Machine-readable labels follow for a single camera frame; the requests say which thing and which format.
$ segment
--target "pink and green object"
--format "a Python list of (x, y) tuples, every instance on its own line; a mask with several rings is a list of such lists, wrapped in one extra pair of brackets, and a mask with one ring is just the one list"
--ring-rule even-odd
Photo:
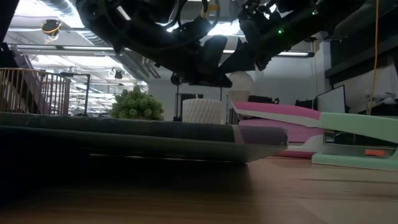
[(289, 147), (281, 155), (311, 155), (312, 162), (368, 169), (398, 170), (398, 152), (369, 157), (366, 148), (323, 144), (323, 130), (343, 131), (398, 144), (398, 119), (319, 111), (289, 105), (234, 102), (238, 114), (255, 116), (240, 125), (273, 126), (289, 130)]

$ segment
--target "yellow cable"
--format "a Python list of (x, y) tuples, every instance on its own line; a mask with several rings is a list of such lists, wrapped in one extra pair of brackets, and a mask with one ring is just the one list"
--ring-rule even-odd
[[(52, 37), (54, 36), (56, 31), (54, 31), (50, 37), (50, 39), (52, 39)], [(48, 43), (50, 43), (51, 41), (47, 40), (46, 42), (44, 42), (44, 45), (47, 45)]]
[(59, 25), (57, 28), (55, 28), (54, 30), (50, 30), (50, 31), (44, 31), (44, 30), (43, 30), (43, 26), (44, 26), (44, 24), (42, 24), (42, 31), (43, 31), (44, 33), (46, 33), (46, 34), (51, 34), (52, 32), (55, 32), (55, 31), (59, 30), (59, 29), (61, 28), (62, 24), (60, 24), (60, 25)]
[(374, 48), (375, 48), (374, 70), (373, 70), (374, 74), (373, 74), (371, 105), (369, 109), (369, 115), (372, 115), (374, 86), (376, 85), (376, 76), (377, 76), (377, 60), (379, 57), (379, 0), (376, 0), (376, 38), (374, 41)]
[(314, 51), (313, 61), (314, 61), (314, 67), (315, 67), (315, 88), (317, 88), (317, 96), (318, 96), (319, 91), (318, 91), (317, 41), (316, 40), (314, 40), (314, 42), (313, 42), (313, 51)]

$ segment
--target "mint green object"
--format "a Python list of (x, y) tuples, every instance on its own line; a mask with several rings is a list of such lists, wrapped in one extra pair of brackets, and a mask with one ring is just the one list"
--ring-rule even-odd
[[(322, 113), (319, 128), (344, 131), (370, 138), (398, 143), (398, 119), (359, 114)], [(363, 169), (398, 171), (398, 150), (385, 151), (385, 157), (366, 155), (367, 149), (376, 147), (344, 148), (318, 152), (312, 156), (312, 163), (333, 166), (357, 167)]]
[(322, 113), (319, 128), (398, 143), (398, 119), (360, 114)]
[(369, 157), (365, 156), (365, 151), (357, 156), (341, 156), (318, 152), (312, 156), (312, 163), (398, 172), (398, 152), (395, 150), (390, 157)]

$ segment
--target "white textured vase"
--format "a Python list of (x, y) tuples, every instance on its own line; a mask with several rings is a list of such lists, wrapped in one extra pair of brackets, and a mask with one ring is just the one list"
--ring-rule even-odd
[(220, 100), (191, 99), (182, 102), (182, 122), (221, 124), (223, 104)]

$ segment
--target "wooden table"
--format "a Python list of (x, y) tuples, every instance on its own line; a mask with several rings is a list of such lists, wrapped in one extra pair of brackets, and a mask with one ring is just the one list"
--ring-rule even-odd
[(282, 157), (247, 166), (92, 157), (2, 205), (0, 223), (386, 224), (398, 223), (397, 209), (396, 172)]

